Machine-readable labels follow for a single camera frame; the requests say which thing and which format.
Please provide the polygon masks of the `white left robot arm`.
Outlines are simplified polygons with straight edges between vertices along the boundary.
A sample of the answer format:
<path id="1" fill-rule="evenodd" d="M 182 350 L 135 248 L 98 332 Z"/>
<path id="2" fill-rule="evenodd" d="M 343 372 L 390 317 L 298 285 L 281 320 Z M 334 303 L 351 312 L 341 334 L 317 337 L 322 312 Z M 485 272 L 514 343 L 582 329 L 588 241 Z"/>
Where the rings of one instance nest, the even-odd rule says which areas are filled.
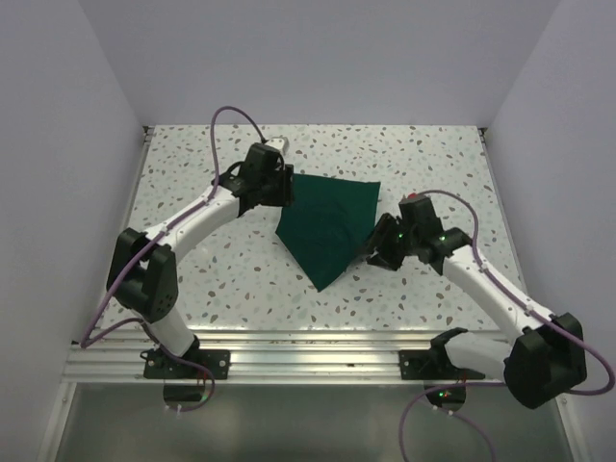
<path id="1" fill-rule="evenodd" d="M 116 240 L 107 297 L 137 315 L 167 351 L 166 365 L 178 377 L 194 375 L 196 339 L 175 308 L 177 266 L 221 226 L 258 207 L 293 202 L 294 167 L 285 162 L 289 141 L 275 137 L 252 144 L 243 161 L 180 212 L 145 231 L 127 228 Z"/>

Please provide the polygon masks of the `green surgical cloth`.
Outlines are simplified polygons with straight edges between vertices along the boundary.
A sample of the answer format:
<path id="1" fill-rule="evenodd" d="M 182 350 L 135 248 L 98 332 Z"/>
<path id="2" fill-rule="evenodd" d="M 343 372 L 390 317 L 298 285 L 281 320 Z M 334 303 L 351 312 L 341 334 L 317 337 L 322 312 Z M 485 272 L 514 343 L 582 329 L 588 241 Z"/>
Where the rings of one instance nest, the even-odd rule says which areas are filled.
<path id="1" fill-rule="evenodd" d="M 378 182 L 294 176 L 294 202 L 282 210 L 276 235 L 317 291 L 360 255 L 375 226 L 379 192 Z"/>

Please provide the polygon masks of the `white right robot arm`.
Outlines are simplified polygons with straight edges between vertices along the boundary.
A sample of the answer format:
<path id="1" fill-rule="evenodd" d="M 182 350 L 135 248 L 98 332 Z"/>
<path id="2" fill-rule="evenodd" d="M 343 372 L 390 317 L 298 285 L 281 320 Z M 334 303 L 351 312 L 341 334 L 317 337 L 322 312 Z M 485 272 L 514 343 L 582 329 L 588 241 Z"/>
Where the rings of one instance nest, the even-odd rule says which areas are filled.
<path id="1" fill-rule="evenodd" d="M 404 379 L 492 378 L 524 407 L 535 409 L 587 377 L 583 331 L 571 314 L 557 316 L 500 274 L 476 247 L 476 235 L 445 229 L 431 199 L 412 194 L 400 214 L 381 216 L 365 244 L 368 264 L 399 270 L 415 257 L 469 296 L 500 329 L 505 342 L 455 327 L 429 348 L 399 354 Z"/>

